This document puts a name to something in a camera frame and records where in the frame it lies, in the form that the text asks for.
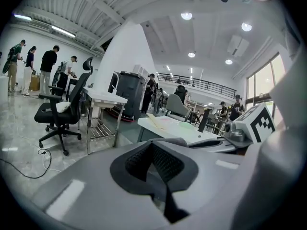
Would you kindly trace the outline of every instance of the white table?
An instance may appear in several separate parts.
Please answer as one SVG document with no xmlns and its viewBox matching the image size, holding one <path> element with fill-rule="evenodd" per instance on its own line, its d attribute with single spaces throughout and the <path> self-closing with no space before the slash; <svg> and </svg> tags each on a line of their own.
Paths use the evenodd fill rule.
<svg viewBox="0 0 307 230">
<path fill-rule="evenodd" d="M 188 144 L 207 139 L 216 139 L 218 135 L 204 131 L 199 132 L 198 128 L 187 129 L 179 125 L 180 121 L 167 116 L 156 117 L 156 120 L 165 129 L 158 128 L 150 118 L 139 118 L 138 125 L 142 127 L 138 141 L 150 138 L 183 138 Z"/>
<path fill-rule="evenodd" d="M 127 103 L 127 99 L 122 98 L 120 96 L 111 94 L 109 92 L 98 92 L 96 90 L 93 90 L 88 87 L 83 88 L 83 92 L 86 93 L 90 98 L 90 107 L 89 107 L 89 113 L 88 113 L 88 119 L 87 119 L 87 130 L 86 130 L 86 135 L 87 135 L 87 142 L 86 142 L 86 147 L 87 147 L 87 153 L 90 154 L 90 142 L 99 139 L 99 138 L 108 138 L 113 136 L 114 137 L 114 143 L 113 146 L 116 146 L 116 141 L 118 137 L 118 129 L 119 129 L 119 124 L 121 120 L 121 116 L 124 110 L 124 106 Z M 103 123 L 102 120 L 98 118 L 92 118 L 93 114 L 93 108 L 94 107 L 99 107 L 99 110 L 101 111 L 101 108 L 111 108 L 114 105 L 121 105 L 121 111 L 118 115 L 117 118 L 117 126 L 115 133 L 112 133 Z"/>
</svg>

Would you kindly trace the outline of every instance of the white pants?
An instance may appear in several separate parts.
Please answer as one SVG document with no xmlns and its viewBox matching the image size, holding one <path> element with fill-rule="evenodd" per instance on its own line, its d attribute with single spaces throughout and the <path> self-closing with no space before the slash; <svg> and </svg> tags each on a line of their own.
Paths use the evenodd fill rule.
<svg viewBox="0 0 307 230">
<path fill-rule="evenodd" d="M 32 70 L 31 67 L 25 67 L 24 68 L 24 87 L 22 90 L 22 94 L 29 95 L 29 87 L 30 87 L 30 82 L 31 82 L 31 74 Z"/>
<path fill-rule="evenodd" d="M 40 82 L 39 89 L 41 94 L 49 94 L 49 80 L 50 80 L 50 72 L 41 71 L 40 72 Z"/>
</svg>

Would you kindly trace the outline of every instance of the air vent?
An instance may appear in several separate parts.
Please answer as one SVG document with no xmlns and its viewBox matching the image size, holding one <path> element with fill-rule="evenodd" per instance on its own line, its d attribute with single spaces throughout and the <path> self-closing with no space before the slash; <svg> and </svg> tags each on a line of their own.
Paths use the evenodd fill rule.
<svg viewBox="0 0 307 230">
<path fill-rule="evenodd" d="M 51 25 L 44 23 L 44 22 L 37 21 L 37 20 L 31 20 L 29 25 L 31 27 L 39 28 L 47 32 L 50 32 L 50 28 L 51 28 Z"/>
<path fill-rule="evenodd" d="M 245 50 L 247 49 L 249 42 L 240 36 L 233 35 L 227 51 L 231 53 L 234 57 L 241 57 Z"/>
</svg>

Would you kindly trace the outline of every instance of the fluorescent light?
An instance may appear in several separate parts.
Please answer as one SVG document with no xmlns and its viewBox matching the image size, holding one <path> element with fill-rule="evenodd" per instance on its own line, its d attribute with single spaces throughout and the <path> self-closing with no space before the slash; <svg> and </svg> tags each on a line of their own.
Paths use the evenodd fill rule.
<svg viewBox="0 0 307 230">
<path fill-rule="evenodd" d="M 227 59 L 227 60 L 225 61 L 225 63 L 226 63 L 227 65 L 231 65 L 231 64 L 232 64 L 232 60 Z"/>
<path fill-rule="evenodd" d="M 16 18 L 19 18 L 19 19 L 24 19 L 24 20 L 28 20 L 28 21 L 31 20 L 30 17 L 24 16 L 24 15 L 14 14 L 14 16 L 15 16 Z"/>
<path fill-rule="evenodd" d="M 67 32 L 67 31 L 65 31 L 65 30 L 63 30 L 63 29 L 61 29 L 61 28 L 58 28 L 58 27 L 54 26 L 54 25 L 52 26 L 52 29 L 57 30 L 57 31 L 59 31 L 59 32 L 62 32 L 62 33 L 64 33 L 64 34 L 67 34 L 68 36 L 75 37 L 74 34 L 71 34 L 71 33 Z"/>
<path fill-rule="evenodd" d="M 182 13 L 182 14 L 181 14 L 181 17 L 182 17 L 184 20 L 188 21 L 188 20 L 192 19 L 192 14 L 191 14 L 191 13 Z"/>
<path fill-rule="evenodd" d="M 252 28 L 251 25 L 249 25 L 249 24 L 247 24 L 245 22 L 242 23 L 241 27 L 242 27 L 243 31 L 245 31 L 245 32 L 249 32 L 251 30 L 251 28 Z"/>
</svg>

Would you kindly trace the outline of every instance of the gray chair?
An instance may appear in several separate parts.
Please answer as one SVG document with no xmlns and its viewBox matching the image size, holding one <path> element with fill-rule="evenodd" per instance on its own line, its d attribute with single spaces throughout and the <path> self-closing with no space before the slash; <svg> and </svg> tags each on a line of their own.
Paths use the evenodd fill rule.
<svg viewBox="0 0 307 230">
<path fill-rule="evenodd" d="M 181 99 L 176 94 L 170 94 L 167 100 L 166 104 L 167 112 L 165 116 L 168 116 L 170 118 L 173 118 L 178 121 L 186 122 L 188 119 L 188 116 L 191 112 L 190 109 L 186 108 L 184 104 L 182 103 Z M 168 114 L 169 112 L 174 112 L 176 114 L 182 115 L 184 117 L 175 115 L 175 114 Z"/>
</svg>

